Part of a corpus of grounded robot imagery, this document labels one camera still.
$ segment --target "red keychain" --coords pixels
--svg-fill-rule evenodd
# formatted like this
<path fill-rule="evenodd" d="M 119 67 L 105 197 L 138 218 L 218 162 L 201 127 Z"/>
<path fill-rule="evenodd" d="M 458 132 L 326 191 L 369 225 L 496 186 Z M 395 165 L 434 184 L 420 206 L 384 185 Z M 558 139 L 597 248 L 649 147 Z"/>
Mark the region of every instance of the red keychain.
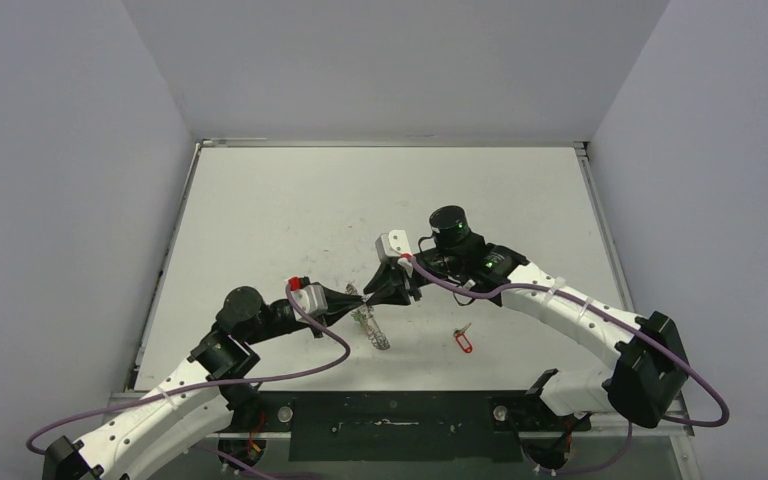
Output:
<path fill-rule="evenodd" d="M 455 341 L 458 342 L 458 346 L 461 347 L 461 350 L 463 350 L 464 353 L 472 353 L 472 344 L 469 343 L 469 339 L 466 338 L 465 333 L 470 325 L 472 325 L 472 323 L 467 323 L 464 328 L 459 328 L 455 330 L 454 333 Z"/>

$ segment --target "transparent object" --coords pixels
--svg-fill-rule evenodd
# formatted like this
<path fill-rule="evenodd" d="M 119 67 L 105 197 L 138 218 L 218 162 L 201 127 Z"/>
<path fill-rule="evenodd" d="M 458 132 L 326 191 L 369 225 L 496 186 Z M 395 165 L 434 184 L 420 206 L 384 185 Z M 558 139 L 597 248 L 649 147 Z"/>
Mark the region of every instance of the transparent object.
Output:
<path fill-rule="evenodd" d="M 358 291 L 351 283 L 346 285 L 346 293 L 349 295 L 357 295 Z M 378 326 L 378 322 L 375 321 L 375 316 L 372 313 L 372 307 L 368 307 L 366 304 L 361 305 L 352 312 L 352 318 L 355 319 L 364 332 L 366 332 L 367 338 L 372 343 L 372 346 L 378 350 L 387 350 L 390 348 L 390 342 L 387 340 L 387 336 L 381 331 L 381 327 Z"/>

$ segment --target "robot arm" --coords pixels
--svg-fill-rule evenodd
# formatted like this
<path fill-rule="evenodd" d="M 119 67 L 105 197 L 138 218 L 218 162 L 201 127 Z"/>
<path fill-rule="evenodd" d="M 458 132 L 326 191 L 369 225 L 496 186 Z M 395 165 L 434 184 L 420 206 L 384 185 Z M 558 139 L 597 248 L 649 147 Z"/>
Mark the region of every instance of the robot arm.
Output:
<path fill-rule="evenodd" d="M 687 374 L 593 310 L 610 312 L 686 361 L 672 319 L 658 312 L 647 319 L 588 297 L 525 256 L 485 242 L 470 230 L 460 207 L 437 210 L 430 223 L 435 248 L 421 251 L 413 259 L 404 231 L 394 230 L 377 240 L 382 264 L 364 288 L 370 295 L 367 304 L 408 305 L 411 298 L 419 300 L 420 288 L 432 282 L 475 293 L 492 292 L 508 284 L 528 285 L 529 289 L 511 288 L 483 298 L 539 319 L 589 350 L 601 364 L 585 372 L 548 371 L 532 387 L 532 393 L 558 416 L 616 411 L 640 426 L 658 425 Z"/>
<path fill-rule="evenodd" d="M 358 295 L 335 292 L 306 278 L 290 283 L 301 309 L 325 326 L 362 303 Z M 143 397 L 161 395 L 163 400 L 126 410 L 74 442 L 60 437 L 45 451 L 43 480 L 148 478 L 199 440 L 228 427 L 235 411 L 258 410 L 257 392 L 250 385 L 167 392 L 205 381 L 244 378 L 260 360 L 250 345 L 306 328 L 322 336 L 296 318 L 288 300 L 267 305 L 254 288 L 235 289 L 199 345 Z"/>

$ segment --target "bolt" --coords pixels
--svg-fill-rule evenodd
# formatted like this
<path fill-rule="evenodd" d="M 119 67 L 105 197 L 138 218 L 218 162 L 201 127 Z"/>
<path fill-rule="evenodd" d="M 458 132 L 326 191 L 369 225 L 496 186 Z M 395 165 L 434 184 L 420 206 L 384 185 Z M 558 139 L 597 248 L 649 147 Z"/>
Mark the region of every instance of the bolt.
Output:
<path fill-rule="evenodd" d="M 499 405 L 493 409 L 493 418 L 500 422 L 504 422 L 508 418 L 508 409 L 504 405 Z"/>
<path fill-rule="evenodd" d="M 293 409 L 290 407 L 281 407 L 278 409 L 278 420 L 281 423 L 287 423 L 293 418 Z"/>

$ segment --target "gray wall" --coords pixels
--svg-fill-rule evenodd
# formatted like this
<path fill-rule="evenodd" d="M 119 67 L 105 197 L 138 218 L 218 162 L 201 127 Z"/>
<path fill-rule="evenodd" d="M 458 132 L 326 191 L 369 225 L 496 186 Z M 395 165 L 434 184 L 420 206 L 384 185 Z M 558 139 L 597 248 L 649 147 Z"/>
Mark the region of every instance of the gray wall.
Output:
<path fill-rule="evenodd" d="M 670 2 L 590 153 L 638 308 L 732 406 L 696 430 L 703 473 L 768 478 L 768 2 Z"/>
<path fill-rule="evenodd" d="M 199 136 L 590 138 L 667 0 L 124 0 Z"/>
<path fill-rule="evenodd" d="M 121 388 L 192 148 L 119 0 L 0 1 L 0 480 Z"/>

